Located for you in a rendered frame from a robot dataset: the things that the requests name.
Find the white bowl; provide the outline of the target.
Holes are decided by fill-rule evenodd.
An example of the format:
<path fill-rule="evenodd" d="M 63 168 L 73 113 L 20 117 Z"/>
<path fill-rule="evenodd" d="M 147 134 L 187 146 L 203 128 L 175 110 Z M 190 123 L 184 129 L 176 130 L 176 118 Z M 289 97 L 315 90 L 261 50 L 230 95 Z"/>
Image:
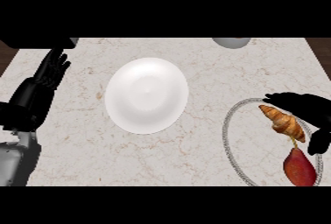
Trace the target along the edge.
<path fill-rule="evenodd" d="M 250 38 L 213 38 L 219 46 L 230 49 L 240 49 L 247 46 Z"/>

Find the red sweet potato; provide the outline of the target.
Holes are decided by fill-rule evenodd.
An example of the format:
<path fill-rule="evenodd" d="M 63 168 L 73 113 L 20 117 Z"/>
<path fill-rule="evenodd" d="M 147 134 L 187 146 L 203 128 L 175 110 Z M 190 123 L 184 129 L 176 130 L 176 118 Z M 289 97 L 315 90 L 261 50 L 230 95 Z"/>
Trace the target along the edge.
<path fill-rule="evenodd" d="M 317 169 L 299 148 L 292 149 L 284 160 L 284 174 L 296 186 L 312 186 L 317 182 Z"/>

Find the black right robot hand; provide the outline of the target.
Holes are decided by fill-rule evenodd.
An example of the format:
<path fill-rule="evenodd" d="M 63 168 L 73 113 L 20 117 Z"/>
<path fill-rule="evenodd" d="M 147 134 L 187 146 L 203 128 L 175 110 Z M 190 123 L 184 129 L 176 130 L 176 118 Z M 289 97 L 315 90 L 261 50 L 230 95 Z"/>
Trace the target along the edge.
<path fill-rule="evenodd" d="M 308 153 L 311 156 L 324 154 L 331 145 L 331 100 L 315 94 L 283 92 L 266 94 L 263 101 L 318 128 L 311 137 Z"/>

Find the golden brown croissant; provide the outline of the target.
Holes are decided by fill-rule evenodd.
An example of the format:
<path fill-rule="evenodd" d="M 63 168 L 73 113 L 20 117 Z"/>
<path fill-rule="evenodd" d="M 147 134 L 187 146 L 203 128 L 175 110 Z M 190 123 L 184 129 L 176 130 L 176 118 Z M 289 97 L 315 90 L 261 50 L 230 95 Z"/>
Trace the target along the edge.
<path fill-rule="evenodd" d="M 269 107 L 266 105 L 261 105 L 259 109 L 274 123 L 272 128 L 275 132 L 293 137 L 303 143 L 306 141 L 306 134 L 296 117 L 281 112 L 275 107 Z"/>

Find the white oval plate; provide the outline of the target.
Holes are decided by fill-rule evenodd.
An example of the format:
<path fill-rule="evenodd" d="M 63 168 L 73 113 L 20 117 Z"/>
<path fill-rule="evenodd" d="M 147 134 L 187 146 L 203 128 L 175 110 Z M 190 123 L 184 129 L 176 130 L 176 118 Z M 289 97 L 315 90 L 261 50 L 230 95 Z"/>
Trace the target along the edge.
<path fill-rule="evenodd" d="M 190 87 L 182 70 L 166 59 L 135 59 L 108 82 L 108 116 L 128 132 L 153 134 L 176 123 L 188 98 Z"/>

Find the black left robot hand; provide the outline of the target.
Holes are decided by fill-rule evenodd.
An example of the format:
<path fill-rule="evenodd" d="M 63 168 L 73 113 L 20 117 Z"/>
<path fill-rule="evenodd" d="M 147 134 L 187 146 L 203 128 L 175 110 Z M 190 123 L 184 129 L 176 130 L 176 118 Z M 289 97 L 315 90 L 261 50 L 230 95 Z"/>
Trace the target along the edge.
<path fill-rule="evenodd" d="M 9 102 L 0 101 L 0 126 L 9 131 L 36 131 L 51 109 L 55 92 L 71 62 L 63 48 L 46 54 L 33 77 L 29 77 Z"/>

